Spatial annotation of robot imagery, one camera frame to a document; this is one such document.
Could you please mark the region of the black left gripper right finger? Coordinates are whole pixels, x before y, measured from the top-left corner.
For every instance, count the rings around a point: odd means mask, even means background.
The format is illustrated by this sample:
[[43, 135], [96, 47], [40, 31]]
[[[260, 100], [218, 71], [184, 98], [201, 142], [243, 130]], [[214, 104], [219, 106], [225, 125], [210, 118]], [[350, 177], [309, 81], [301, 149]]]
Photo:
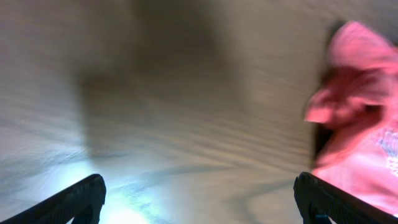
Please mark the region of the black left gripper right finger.
[[302, 172], [294, 182], [294, 199], [303, 224], [397, 224], [397, 218]]

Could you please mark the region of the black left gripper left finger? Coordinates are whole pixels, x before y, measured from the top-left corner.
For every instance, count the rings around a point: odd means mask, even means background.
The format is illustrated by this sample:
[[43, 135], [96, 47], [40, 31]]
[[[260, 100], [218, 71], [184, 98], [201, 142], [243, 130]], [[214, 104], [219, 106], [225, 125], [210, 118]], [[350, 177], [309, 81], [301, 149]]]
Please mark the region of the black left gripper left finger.
[[106, 186], [92, 174], [1, 224], [98, 224]]

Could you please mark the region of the red soccer t-shirt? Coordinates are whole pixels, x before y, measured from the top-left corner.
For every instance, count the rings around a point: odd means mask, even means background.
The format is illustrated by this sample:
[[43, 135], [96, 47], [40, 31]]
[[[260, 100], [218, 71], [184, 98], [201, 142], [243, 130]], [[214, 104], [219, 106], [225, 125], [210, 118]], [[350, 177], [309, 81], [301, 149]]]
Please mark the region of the red soccer t-shirt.
[[312, 174], [397, 215], [397, 47], [358, 21], [328, 46], [332, 73], [310, 98], [305, 120], [332, 131]]

